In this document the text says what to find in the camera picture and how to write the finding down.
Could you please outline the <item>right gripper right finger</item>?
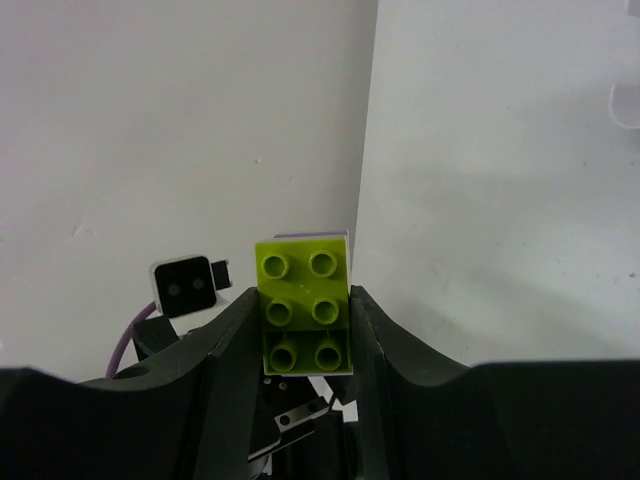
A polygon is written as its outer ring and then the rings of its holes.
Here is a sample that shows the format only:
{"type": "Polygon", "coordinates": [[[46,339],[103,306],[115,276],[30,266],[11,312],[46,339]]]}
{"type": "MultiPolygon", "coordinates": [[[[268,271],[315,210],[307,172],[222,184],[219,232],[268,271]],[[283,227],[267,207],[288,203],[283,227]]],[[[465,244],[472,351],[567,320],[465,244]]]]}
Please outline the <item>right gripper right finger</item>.
{"type": "Polygon", "coordinates": [[[466,367],[351,291],[368,479],[635,479],[635,360],[466,367]]]}

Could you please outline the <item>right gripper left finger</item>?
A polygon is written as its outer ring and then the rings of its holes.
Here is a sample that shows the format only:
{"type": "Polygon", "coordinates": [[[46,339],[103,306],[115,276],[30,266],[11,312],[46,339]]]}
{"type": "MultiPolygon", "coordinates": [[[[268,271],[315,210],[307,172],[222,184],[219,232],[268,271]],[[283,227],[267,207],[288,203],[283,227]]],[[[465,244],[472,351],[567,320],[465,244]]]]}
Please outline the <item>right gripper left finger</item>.
{"type": "Polygon", "coordinates": [[[245,479],[261,361],[258,293],[112,378],[1,373],[5,479],[245,479]]]}

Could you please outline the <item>green and purple lego stack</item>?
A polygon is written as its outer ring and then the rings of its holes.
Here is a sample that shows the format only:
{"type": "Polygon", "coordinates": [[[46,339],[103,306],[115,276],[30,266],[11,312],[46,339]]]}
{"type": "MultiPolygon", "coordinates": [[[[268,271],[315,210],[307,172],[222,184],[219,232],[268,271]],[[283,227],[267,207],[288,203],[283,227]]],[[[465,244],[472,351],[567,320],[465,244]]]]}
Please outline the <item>green and purple lego stack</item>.
{"type": "Polygon", "coordinates": [[[352,374],[348,233],[281,234],[254,253],[264,373],[352,374]]]}

